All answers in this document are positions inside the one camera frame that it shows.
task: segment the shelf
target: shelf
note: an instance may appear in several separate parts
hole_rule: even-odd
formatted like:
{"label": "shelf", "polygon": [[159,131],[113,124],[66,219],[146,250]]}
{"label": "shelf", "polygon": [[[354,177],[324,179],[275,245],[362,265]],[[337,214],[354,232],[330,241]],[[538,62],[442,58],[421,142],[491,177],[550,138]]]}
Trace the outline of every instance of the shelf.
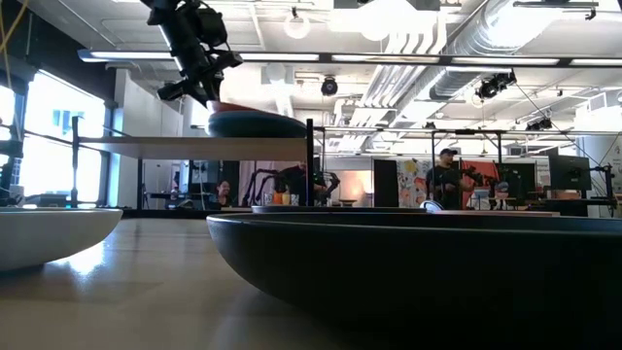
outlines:
{"label": "shelf", "polygon": [[81,145],[142,159],[305,160],[303,138],[101,137]]}

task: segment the computer monitor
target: computer monitor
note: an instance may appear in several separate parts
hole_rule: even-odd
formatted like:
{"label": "computer monitor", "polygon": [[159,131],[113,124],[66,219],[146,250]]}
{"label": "computer monitor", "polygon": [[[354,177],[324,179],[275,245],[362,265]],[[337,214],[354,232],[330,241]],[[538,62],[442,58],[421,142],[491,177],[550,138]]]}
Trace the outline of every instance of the computer monitor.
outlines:
{"label": "computer monitor", "polygon": [[549,156],[548,168],[551,172],[551,190],[592,190],[588,158]]}

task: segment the spotlight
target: spotlight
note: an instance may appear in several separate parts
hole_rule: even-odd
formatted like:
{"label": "spotlight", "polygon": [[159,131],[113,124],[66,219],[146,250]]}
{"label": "spotlight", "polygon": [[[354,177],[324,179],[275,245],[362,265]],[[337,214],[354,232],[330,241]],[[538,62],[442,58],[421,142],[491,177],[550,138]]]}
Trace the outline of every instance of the spotlight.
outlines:
{"label": "spotlight", "polygon": [[551,121],[550,118],[543,118],[537,122],[533,122],[531,124],[527,125],[527,128],[525,130],[527,131],[540,131],[540,130],[547,130],[553,127],[553,122]]}
{"label": "spotlight", "polygon": [[490,99],[515,83],[516,75],[513,70],[510,73],[495,74],[490,79],[482,80],[482,85],[475,91],[475,95],[482,100]]}
{"label": "spotlight", "polygon": [[322,95],[324,96],[333,96],[339,90],[339,86],[335,81],[334,77],[325,77],[324,83],[322,84]]}

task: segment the cup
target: cup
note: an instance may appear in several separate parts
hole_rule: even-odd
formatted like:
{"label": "cup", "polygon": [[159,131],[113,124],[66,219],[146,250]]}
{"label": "cup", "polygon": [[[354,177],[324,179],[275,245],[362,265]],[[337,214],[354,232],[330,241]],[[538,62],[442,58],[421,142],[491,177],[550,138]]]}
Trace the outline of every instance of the cup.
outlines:
{"label": "cup", "polygon": [[290,205],[292,203],[292,195],[285,192],[281,196],[281,200],[283,201],[283,205]]}
{"label": "cup", "polygon": [[264,206],[272,205],[273,198],[274,196],[272,195],[272,193],[264,193],[263,194],[263,205]]}

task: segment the poster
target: poster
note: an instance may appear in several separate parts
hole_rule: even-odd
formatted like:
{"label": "poster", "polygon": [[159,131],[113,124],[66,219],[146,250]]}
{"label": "poster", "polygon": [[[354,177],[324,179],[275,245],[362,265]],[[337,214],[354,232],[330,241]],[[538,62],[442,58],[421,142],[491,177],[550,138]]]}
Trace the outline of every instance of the poster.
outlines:
{"label": "poster", "polygon": [[551,186],[551,172],[548,167],[548,160],[536,160],[536,187]]}
{"label": "poster", "polygon": [[419,208],[426,200],[426,174],[431,168],[430,160],[397,161],[397,198],[400,208]]}

